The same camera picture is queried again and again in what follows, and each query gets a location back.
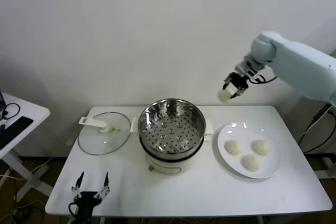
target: metal rim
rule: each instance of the metal rim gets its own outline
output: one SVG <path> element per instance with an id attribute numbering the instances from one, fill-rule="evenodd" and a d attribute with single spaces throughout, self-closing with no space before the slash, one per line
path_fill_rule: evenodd
<path id="1" fill-rule="evenodd" d="M 151 146 L 148 146 L 147 143 L 145 143 L 145 138 L 142 138 L 144 136 L 141 135 L 142 131 L 143 131 L 143 122 L 140 120 L 145 114 L 147 113 L 150 113 L 150 109 L 152 109 L 153 107 L 156 107 L 156 106 L 160 106 L 161 103 L 170 103 L 170 102 L 174 102 L 174 103 L 181 103 L 181 104 L 184 104 L 184 106 L 189 106 L 193 109 L 194 112 L 196 112 L 200 117 L 200 124 L 203 125 L 203 130 L 202 131 L 199 131 L 199 135 L 198 135 L 198 141 L 197 141 L 197 144 L 196 146 L 194 146 L 194 148 L 191 148 L 189 149 L 190 153 L 185 153 L 185 156 L 183 155 L 183 153 L 176 153 L 176 154 L 170 154 L 170 153 L 166 153 L 166 157 L 164 157 L 164 155 L 161 155 L 160 152 L 157 152 L 157 154 L 155 154 L 155 149 L 153 151 L 153 148 Z M 200 109 L 188 102 L 188 101 L 185 101 L 185 100 L 182 100 L 182 99 L 174 99 L 174 98 L 169 98 L 169 99 L 162 99 L 162 100 L 159 100 L 159 101 L 156 101 L 154 103 L 152 103 L 151 105 L 147 106 L 140 114 L 140 117 L 139 117 L 139 122 L 138 122 L 138 132 L 139 132 L 139 140 L 140 140 L 140 143 L 143 147 L 143 149 L 145 150 L 146 153 L 148 153 L 151 157 L 157 159 L 157 160 L 160 160 L 160 161 L 163 161 L 163 162 L 168 162 L 168 163 L 175 163 L 175 162 L 180 162 L 180 161 L 184 161 L 188 158 L 191 158 L 193 155 L 195 155 L 199 149 L 201 148 L 201 146 L 203 145 L 203 142 L 204 142 L 204 135 L 205 135 L 205 127 L 206 127 L 206 123 L 205 123 L 205 118 L 202 114 L 202 112 L 200 111 Z"/>
<path id="2" fill-rule="evenodd" d="M 100 116 L 100 115 L 104 115 L 104 114 L 110 114 L 110 113 L 111 113 L 111 114 L 119 114 L 119 115 L 122 115 L 122 116 L 123 116 L 124 118 L 126 118 L 127 121 L 130 123 L 130 127 L 132 126 L 131 121 L 128 119 L 128 117 L 125 116 L 125 115 L 122 114 L 122 113 L 119 113 L 119 112 L 104 112 L 104 113 L 100 113 L 100 114 L 98 114 L 98 115 L 95 115 L 93 118 L 96 118 L 96 117 L 98 117 L 98 116 Z M 87 153 L 87 154 L 89 154 L 89 155 L 92 155 L 92 156 L 102 156 L 102 155 L 110 154 L 110 153 L 112 153 L 112 152 L 115 152 L 115 151 L 119 150 L 119 149 L 120 149 L 120 148 L 121 148 L 121 147 L 128 141 L 128 139 L 130 138 L 130 136 L 131 136 L 131 130 L 130 130 L 130 133 L 128 134 L 128 136 L 127 136 L 125 142 L 123 142 L 122 145 L 120 145 L 118 148 L 116 148 L 116 149 L 114 149 L 114 150 L 112 150 L 112 151 L 110 151 L 110 152 L 103 153 L 103 154 L 92 154 L 92 153 L 89 153 L 89 152 L 85 151 L 85 150 L 82 148 L 82 146 L 80 146 L 79 135 L 80 135 L 80 132 L 79 132 L 78 137 L 77 137 L 77 138 L 78 138 L 78 139 L 77 139 L 77 142 L 78 142 L 78 145 L 79 145 L 80 149 L 81 149 L 83 152 L 85 152 L 85 153 Z"/>
<path id="3" fill-rule="evenodd" d="M 147 106 L 142 112 L 140 115 L 142 115 L 146 110 L 148 110 L 150 107 L 152 106 L 155 106 L 157 105 L 158 103 L 162 103 L 162 102 L 167 102 L 167 101 L 178 101 L 178 102 L 185 102 L 187 104 L 189 104 L 190 106 L 194 107 L 199 113 L 200 115 L 202 115 L 202 121 L 204 122 L 204 125 L 205 125 L 205 119 L 204 119 L 204 116 L 203 116 L 203 113 L 199 110 L 199 108 L 192 104 L 191 102 L 188 102 L 188 101 L 185 101 L 185 100 L 182 100 L 182 99 L 176 99 L 176 98 L 167 98 L 167 99 L 162 99 L 162 100 L 159 100 L 159 101 L 156 101 L 154 103 L 152 103 L 151 105 Z M 141 132 L 141 129 L 140 129 L 140 124 L 138 123 L 138 132 Z"/>

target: white wall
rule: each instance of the white wall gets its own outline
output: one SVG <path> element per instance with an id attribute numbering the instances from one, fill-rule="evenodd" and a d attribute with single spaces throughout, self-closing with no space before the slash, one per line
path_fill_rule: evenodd
<path id="1" fill-rule="evenodd" d="M 219 104 L 223 79 L 260 31 L 330 52 L 335 16 L 334 0 L 0 0 L 0 89 L 51 110 L 18 151 L 66 155 L 94 105 Z M 232 104 L 286 114 L 293 98 L 278 80 Z"/>

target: stainless steel steamer basket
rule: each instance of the stainless steel steamer basket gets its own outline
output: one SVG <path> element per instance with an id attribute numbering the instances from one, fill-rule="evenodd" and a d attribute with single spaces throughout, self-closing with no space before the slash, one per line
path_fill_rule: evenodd
<path id="1" fill-rule="evenodd" d="M 138 131 L 141 145 L 150 156 L 164 162 L 180 162 L 201 148 L 205 119 L 187 101 L 164 99 L 141 113 Z"/>

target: pot handle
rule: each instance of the pot handle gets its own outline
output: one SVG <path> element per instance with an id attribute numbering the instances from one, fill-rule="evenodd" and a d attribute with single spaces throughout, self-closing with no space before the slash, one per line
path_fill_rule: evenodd
<path id="1" fill-rule="evenodd" d="M 131 124 L 131 133 L 137 133 L 137 132 L 138 132 L 138 118 L 133 118 Z"/>
<path id="2" fill-rule="evenodd" d="M 209 142 L 212 140 L 212 135 L 214 134 L 214 128 L 210 119 L 205 119 L 205 132 L 204 141 Z"/>
<path id="3" fill-rule="evenodd" d="M 155 170 L 162 174 L 177 174 L 182 171 L 180 167 L 165 167 L 165 166 L 159 165 L 156 162 L 154 162 L 151 158 L 149 158 L 147 155 L 146 155 L 146 160 L 150 165 L 148 167 L 148 170 L 150 171 Z"/>

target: black cable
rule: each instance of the black cable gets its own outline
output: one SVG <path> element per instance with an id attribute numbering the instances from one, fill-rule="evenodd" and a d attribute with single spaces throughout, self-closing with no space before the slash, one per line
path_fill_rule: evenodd
<path id="1" fill-rule="evenodd" d="M 74 202 L 72 202 L 72 203 L 70 203 L 69 205 L 68 205 L 68 209 L 69 209 L 69 212 L 71 213 L 71 215 L 74 217 L 74 218 L 76 218 L 76 216 L 75 216 L 75 214 L 72 212 L 72 210 L 71 210 L 71 206 L 73 206 L 73 205 L 76 205 L 76 203 L 74 203 Z"/>
<path id="2" fill-rule="evenodd" d="M 8 169 L 11 172 L 12 176 L 15 176 L 13 170 L 11 169 L 11 167 L 8 165 Z M 17 199 L 17 186 L 16 186 L 16 179 L 13 179 L 14 182 L 14 190 L 15 190 L 15 200 L 14 200 L 14 207 L 13 210 L 16 209 L 16 199 Z"/>
<path id="3" fill-rule="evenodd" d="M 311 121 L 311 123 L 308 125 L 308 127 L 306 128 L 306 130 L 305 131 L 307 131 L 308 129 L 309 129 L 309 127 L 314 123 L 315 121 L 314 120 L 312 120 Z M 302 136 L 301 136 L 301 138 L 300 138 L 300 141 L 299 141 L 299 143 L 298 143 L 298 145 L 300 145 L 301 144 L 301 142 L 302 142 L 302 140 L 303 140 L 303 138 L 305 137 L 305 135 L 306 135 L 306 133 L 305 134 L 303 134 Z"/>
<path id="4" fill-rule="evenodd" d="M 32 207 L 32 209 L 36 209 L 36 210 L 38 210 L 41 213 L 41 221 L 40 221 L 39 224 L 42 224 L 43 223 L 43 219 L 44 219 L 44 212 L 41 209 L 39 209 L 38 207 Z"/>
<path id="5" fill-rule="evenodd" d="M 313 120 L 316 122 L 318 119 L 320 119 L 321 117 L 323 117 L 329 110 L 331 110 L 332 105 L 329 103 L 326 103 L 325 106 L 323 106 L 319 112 L 317 112 L 315 114 L 315 116 L 313 116 Z"/>
<path id="6" fill-rule="evenodd" d="M 6 104 L 6 106 L 5 106 L 5 108 L 4 108 L 4 111 L 6 111 L 6 109 L 8 108 L 8 106 L 10 106 L 10 105 L 16 105 L 17 106 L 17 112 L 16 112 L 16 114 L 15 115 L 12 115 L 12 116 L 10 116 L 10 117 L 5 117 L 5 116 L 3 116 L 5 119 L 11 119 L 11 118 L 13 118 L 13 117 L 15 117 L 15 116 L 17 116 L 19 113 L 20 113 L 20 110 L 21 110 L 21 107 L 20 107 L 20 105 L 19 104 L 17 104 L 17 103 L 15 103 L 15 102 L 11 102 L 11 103 L 9 103 L 9 104 Z"/>
<path id="7" fill-rule="evenodd" d="M 13 170 L 8 166 L 8 169 L 11 172 L 12 176 L 15 176 Z M 32 215 L 33 209 L 38 210 L 41 213 L 41 221 L 39 224 L 43 223 L 44 220 L 44 212 L 38 208 L 38 207 L 33 207 L 31 205 L 25 206 L 25 207 L 20 207 L 18 206 L 17 208 L 17 185 L 16 185 L 16 180 L 13 179 L 14 182 L 14 189 L 15 189 L 15 199 L 14 199 L 14 207 L 13 210 L 16 210 L 15 215 L 11 215 L 12 219 L 15 221 L 16 224 L 24 224 L 29 217 Z M 5 220 L 7 220 L 10 217 L 5 218 L 0 224 L 3 224 Z"/>
<path id="8" fill-rule="evenodd" d="M 8 220 L 10 217 L 9 216 L 7 216 L 5 219 L 3 219 L 1 222 L 0 222 L 0 224 L 3 224 L 3 223 L 5 223 L 5 221 L 6 220 Z"/>
<path id="9" fill-rule="evenodd" d="M 275 79 L 277 79 L 277 77 L 276 77 L 276 76 L 275 76 L 275 77 L 273 77 L 272 79 L 268 80 L 268 81 L 265 81 L 265 82 L 261 83 L 261 84 L 270 83 L 270 82 L 274 81 Z"/>
<path id="10" fill-rule="evenodd" d="M 323 144 L 325 144 L 334 134 L 334 132 L 336 131 L 336 116 L 334 115 L 334 113 L 332 113 L 331 111 L 328 111 L 328 114 L 331 114 L 334 117 L 335 120 L 335 125 L 334 128 L 332 129 L 332 132 L 330 133 L 330 135 L 328 136 L 328 138 L 326 140 L 324 140 L 321 144 L 319 144 L 318 146 L 314 147 L 313 149 L 310 149 L 309 151 L 304 152 L 304 154 L 314 151 L 317 148 L 321 147 Z"/>
<path id="11" fill-rule="evenodd" d="M 254 82 L 254 81 L 252 81 L 250 78 L 248 78 L 248 80 L 249 80 L 249 82 L 252 83 L 252 84 L 266 84 L 266 83 L 270 83 L 270 82 L 274 81 L 275 79 L 277 79 L 277 77 L 275 76 L 275 77 L 273 77 L 272 79 L 266 81 L 266 79 L 265 79 L 264 76 L 262 76 L 262 75 L 260 75 L 260 76 L 261 76 L 261 78 L 263 79 L 263 81 L 260 81 L 260 82 Z"/>

